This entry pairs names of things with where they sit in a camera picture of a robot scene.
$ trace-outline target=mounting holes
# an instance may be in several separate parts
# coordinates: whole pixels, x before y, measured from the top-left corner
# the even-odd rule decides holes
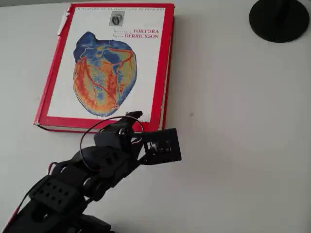
[[[113,158],[114,158],[115,160],[119,160],[119,156],[118,156],[117,153],[113,153],[112,156],[113,156]]]
[[[107,162],[109,165],[112,165],[111,158],[106,158],[106,162]]]

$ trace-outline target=robotic arm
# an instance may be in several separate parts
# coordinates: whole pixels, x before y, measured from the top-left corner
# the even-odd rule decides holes
[[[128,113],[96,133],[95,146],[56,163],[34,185],[29,192],[31,201],[14,213],[3,233],[111,232],[109,224],[83,215],[87,205],[99,201],[139,165],[181,160],[176,129],[135,133],[132,126],[140,116],[140,111]],[[143,146],[145,155],[139,159]]]

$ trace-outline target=heart illustration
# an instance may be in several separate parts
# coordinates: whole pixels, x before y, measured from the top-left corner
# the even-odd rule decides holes
[[[126,43],[85,33],[73,52],[73,91],[90,113],[107,117],[118,110],[137,76],[136,55]]]

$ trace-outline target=anatomy textbook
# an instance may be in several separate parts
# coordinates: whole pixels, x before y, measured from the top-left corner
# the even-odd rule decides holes
[[[35,125],[83,132],[99,120],[140,110],[147,131],[163,128],[173,9],[156,3],[72,4]]]

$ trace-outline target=black base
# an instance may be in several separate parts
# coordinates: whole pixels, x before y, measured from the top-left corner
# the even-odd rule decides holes
[[[309,13],[297,0],[287,0],[286,4],[280,7],[279,0],[256,2],[249,14],[253,31],[261,38],[277,43],[299,38],[308,28]]]

